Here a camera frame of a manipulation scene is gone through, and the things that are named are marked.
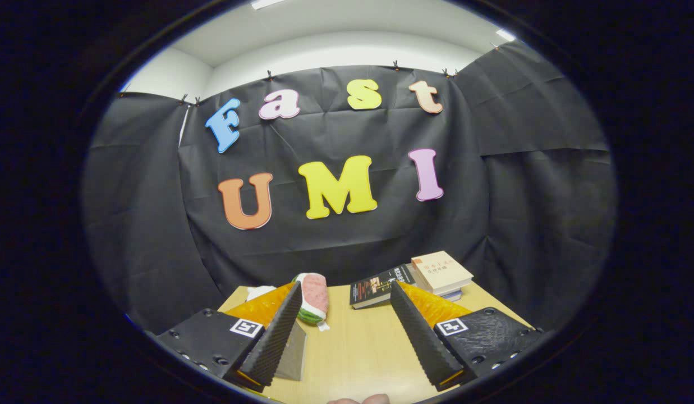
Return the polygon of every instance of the letter m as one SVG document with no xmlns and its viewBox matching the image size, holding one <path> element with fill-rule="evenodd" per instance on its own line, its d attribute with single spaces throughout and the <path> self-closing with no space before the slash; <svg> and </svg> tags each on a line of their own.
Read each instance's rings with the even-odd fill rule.
<svg viewBox="0 0 694 404">
<path fill-rule="evenodd" d="M 342 175 L 337 181 L 322 162 L 306 163 L 300 166 L 298 172 L 306 179 L 306 189 L 309 193 L 308 218 L 324 218 L 329 216 L 329 209 L 324 206 L 322 197 L 337 214 L 342 214 L 347 194 L 350 196 L 347 210 L 368 212 L 377 209 L 377 201 L 372 199 L 369 187 L 369 166 L 372 159 L 368 156 L 353 156 L 344 162 Z"/>
</svg>

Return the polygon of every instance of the letter i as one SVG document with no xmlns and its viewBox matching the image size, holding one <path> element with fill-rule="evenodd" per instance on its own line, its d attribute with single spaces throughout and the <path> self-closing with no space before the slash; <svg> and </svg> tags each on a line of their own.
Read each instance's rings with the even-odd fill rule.
<svg viewBox="0 0 694 404">
<path fill-rule="evenodd" d="M 416 149 L 409 151 L 409 158 L 414 160 L 416 166 L 416 177 L 419 179 L 419 192 L 416 199 L 431 200 L 439 199 L 444 195 L 444 190 L 436 182 L 436 171 L 434 170 L 434 149 Z"/>
</svg>

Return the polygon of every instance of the blue letter f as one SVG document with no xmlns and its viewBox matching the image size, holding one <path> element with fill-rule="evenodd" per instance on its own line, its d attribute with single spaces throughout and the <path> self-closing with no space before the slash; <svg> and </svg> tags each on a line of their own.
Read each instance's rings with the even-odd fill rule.
<svg viewBox="0 0 694 404">
<path fill-rule="evenodd" d="M 229 126 L 237 126 L 240 123 L 240 118 L 237 113 L 233 111 L 234 108 L 240 106 L 240 100 L 231 99 L 222 108 L 214 113 L 205 123 L 205 127 L 213 130 L 214 137 L 217 138 L 218 146 L 217 151 L 219 153 L 224 153 L 229 146 L 232 146 L 237 138 L 240 136 L 239 131 L 232 131 Z"/>
</svg>

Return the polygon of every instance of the orange letter u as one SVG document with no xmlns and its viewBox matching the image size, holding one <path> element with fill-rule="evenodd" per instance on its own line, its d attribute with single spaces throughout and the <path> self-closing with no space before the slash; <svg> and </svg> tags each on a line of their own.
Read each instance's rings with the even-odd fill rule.
<svg viewBox="0 0 694 404">
<path fill-rule="evenodd" d="M 250 184 L 255 187 L 257 194 L 257 213 L 254 215 L 246 215 L 242 211 L 240 189 L 244 182 L 241 179 L 234 178 L 220 182 L 217 189 L 222 193 L 224 216 L 227 222 L 239 230 L 259 228 L 267 224 L 272 217 L 272 201 L 269 197 L 270 181 L 272 181 L 272 174 L 269 172 L 254 174 L 250 177 Z"/>
</svg>

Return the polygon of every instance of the black backdrop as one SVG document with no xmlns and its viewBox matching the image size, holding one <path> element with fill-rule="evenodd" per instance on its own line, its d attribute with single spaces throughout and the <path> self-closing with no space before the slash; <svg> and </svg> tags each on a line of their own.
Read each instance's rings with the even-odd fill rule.
<svg viewBox="0 0 694 404">
<path fill-rule="evenodd" d="M 354 79 L 379 84 L 380 107 L 349 107 Z M 418 80 L 438 90 L 441 113 L 419 107 L 408 89 Z M 261 120 L 264 95 L 279 89 L 300 93 L 300 114 Z M 241 100 L 240 138 L 219 154 L 205 122 L 232 98 Z M 573 85 L 522 44 L 501 46 L 456 77 L 352 66 L 251 82 L 190 108 L 180 137 L 186 109 L 156 95 L 116 99 L 85 175 L 98 268 L 118 304 L 153 332 L 217 307 L 239 284 L 278 286 L 301 272 L 345 284 L 439 250 L 529 322 L 554 328 L 600 275 L 615 215 L 603 133 Z M 436 150 L 441 199 L 415 198 L 407 153 L 419 148 Z M 372 158 L 378 208 L 308 219 L 298 167 L 322 161 L 339 176 L 358 154 Z M 217 185 L 247 184 L 259 172 L 273 175 L 272 218 L 236 229 Z M 244 186 L 241 199 L 245 212 L 256 211 L 254 187 Z"/>
</svg>

